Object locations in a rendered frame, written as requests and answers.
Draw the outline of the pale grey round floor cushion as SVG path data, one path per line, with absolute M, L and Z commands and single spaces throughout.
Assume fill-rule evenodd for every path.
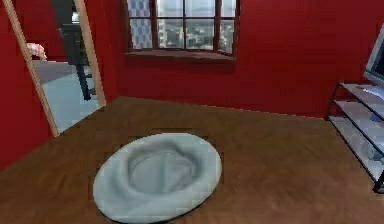
M 203 204 L 222 174 L 216 148 L 190 133 L 160 133 L 114 152 L 93 182 L 96 208 L 120 224 L 172 220 Z

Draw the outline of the brown framed window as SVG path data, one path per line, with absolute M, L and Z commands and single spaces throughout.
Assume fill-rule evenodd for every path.
M 232 63 L 241 0 L 121 0 L 125 54 Z

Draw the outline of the pale pink object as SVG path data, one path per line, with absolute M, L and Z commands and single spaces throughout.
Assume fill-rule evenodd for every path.
M 37 43 L 28 43 L 27 48 L 29 49 L 29 52 L 32 55 L 37 56 L 40 60 L 42 60 L 42 61 L 47 60 L 45 49 L 42 45 L 37 44 Z

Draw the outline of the grey television set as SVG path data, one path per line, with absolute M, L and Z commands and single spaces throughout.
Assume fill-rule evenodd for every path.
M 366 64 L 364 77 L 384 88 L 384 23 Z

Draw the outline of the black frame glass shelf unit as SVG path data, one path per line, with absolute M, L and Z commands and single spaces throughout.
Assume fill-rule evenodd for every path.
M 336 84 L 326 119 L 334 126 L 373 180 L 373 191 L 384 194 L 384 90 L 376 85 Z

